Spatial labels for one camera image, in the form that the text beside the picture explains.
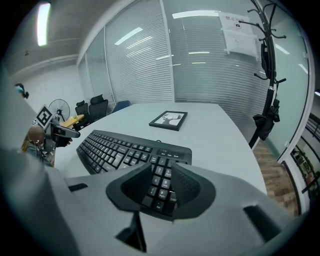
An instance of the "window blinds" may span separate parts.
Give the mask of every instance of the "window blinds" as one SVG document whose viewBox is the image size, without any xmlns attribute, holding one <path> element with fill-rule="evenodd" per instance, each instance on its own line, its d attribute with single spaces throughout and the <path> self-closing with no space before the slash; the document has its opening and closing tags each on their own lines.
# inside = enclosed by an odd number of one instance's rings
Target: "window blinds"
<svg viewBox="0 0 320 256">
<path fill-rule="evenodd" d="M 89 81 L 88 69 L 87 69 L 87 63 L 86 63 L 86 54 L 83 56 L 82 60 L 79 63 L 78 71 L 79 71 L 79 77 L 80 77 L 83 96 L 85 98 L 85 101 L 89 102 L 90 99 L 94 96 L 94 94 Z"/>
<path fill-rule="evenodd" d="M 159 0 L 141 0 L 105 27 L 106 58 L 118 101 L 171 102 L 172 76 Z"/>
<path fill-rule="evenodd" d="M 108 100 L 107 113 L 116 106 L 111 88 L 105 54 L 105 30 L 102 29 L 86 51 L 89 78 L 94 96 L 103 95 Z"/>
<path fill-rule="evenodd" d="M 219 104 L 249 141 L 256 128 L 252 117 L 262 113 L 269 87 L 269 81 L 253 75 L 265 77 L 260 46 L 258 60 L 242 53 L 228 54 L 219 15 L 188 14 L 220 11 L 249 16 L 251 22 L 262 25 L 256 12 L 247 13 L 253 4 L 249 0 L 163 0 L 163 4 L 173 55 L 175 101 Z M 261 32 L 252 30 L 263 38 Z"/>
</svg>

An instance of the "coat rack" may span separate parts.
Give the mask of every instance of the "coat rack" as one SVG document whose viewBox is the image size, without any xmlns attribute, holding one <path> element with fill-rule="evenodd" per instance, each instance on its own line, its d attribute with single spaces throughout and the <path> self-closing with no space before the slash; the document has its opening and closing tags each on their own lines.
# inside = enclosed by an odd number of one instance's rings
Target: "coat rack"
<svg viewBox="0 0 320 256">
<path fill-rule="evenodd" d="M 259 41 L 262 42 L 261 44 L 261 66 L 263 70 L 265 71 L 266 77 L 261 77 L 257 73 L 254 73 L 253 75 L 261 80 L 270 80 L 269 88 L 267 91 L 264 108 L 262 114 L 257 114 L 253 117 L 256 125 L 255 132 L 249 142 L 250 148 L 252 148 L 258 137 L 260 137 L 261 140 L 265 140 L 269 133 L 271 132 L 274 122 L 279 122 L 279 103 L 280 101 L 277 98 L 277 94 L 275 95 L 275 100 L 273 101 L 275 88 L 274 85 L 276 84 L 276 89 L 278 90 L 279 84 L 282 82 L 285 82 L 287 79 L 281 79 L 277 80 L 277 71 L 276 71 L 276 60 L 275 60 L 275 48 L 272 37 L 275 37 L 277 39 L 286 39 L 287 37 L 285 35 L 277 36 L 274 35 L 273 32 L 276 32 L 276 29 L 271 28 L 272 19 L 275 14 L 275 10 L 277 7 L 277 4 L 274 2 L 266 4 L 262 10 L 256 0 L 251 0 L 253 5 L 255 6 L 255 9 L 250 9 L 247 12 L 257 12 L 260 16 L 260 19 L 262 20 L 263 28 L 260 26 L 259 23 L 251 23 L 246 21 L 239 21 L 239 23 L 248 24 L 251 26 L 255 26 L 258 29 L 260 29 L 264 35 L 264 38 L 260 38 Z M 265 14 L 265 9 L 268 6 L 273 6 L 272 12 L 270 15 L 270 21 L 268 22 L 267 16 Z"/>
</svg>

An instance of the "black keyboard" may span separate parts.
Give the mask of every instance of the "black keyboard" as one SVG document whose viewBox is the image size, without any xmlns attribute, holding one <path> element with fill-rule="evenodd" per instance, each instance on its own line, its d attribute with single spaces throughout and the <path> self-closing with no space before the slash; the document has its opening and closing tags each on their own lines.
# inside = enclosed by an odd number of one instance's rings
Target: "black keyboard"
<svg viewBox="0 0 320 256">
<path fill-rule="evenodd" d="M 192 160 L 190 148 L 101 130 L 94 130 L 76 151 L 90 174 L 150 162 L 152 182 L 141 211 L 163 219 L 170 218 L 177 202 L 170 185 L 171 165 L 191 165 Z"/>
</svg>

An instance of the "electric fan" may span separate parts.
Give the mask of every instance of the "electric fan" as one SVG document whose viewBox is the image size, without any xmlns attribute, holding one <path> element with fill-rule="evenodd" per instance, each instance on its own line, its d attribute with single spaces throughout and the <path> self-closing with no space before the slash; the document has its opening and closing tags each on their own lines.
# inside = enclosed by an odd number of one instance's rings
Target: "electric fan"
<svg viewBox="0 0 320 256">
<path fill-rule="evenodd" d="M 60 118 L 62 118 L 62 122 L 68 120 L 70 116 L 70 107 L 68 103 L 63 99 L 55 99 L 49 105 L 49 110 L 53 113 L 53 117 L 57 118 L 58 122 L 60 122 Z"/>
</svg>

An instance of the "framed picture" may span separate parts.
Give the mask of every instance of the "framed picture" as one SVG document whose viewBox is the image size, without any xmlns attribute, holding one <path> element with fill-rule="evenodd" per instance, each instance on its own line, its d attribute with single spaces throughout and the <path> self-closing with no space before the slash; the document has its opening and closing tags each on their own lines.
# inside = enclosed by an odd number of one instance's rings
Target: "framed picture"
<svg viewBox="0 0 320 256">
<path fill-rule="evenodd" d="M 149 126 L 179 131 L 188 112 L 165 111 L 149 123 Z"/>
</svg>

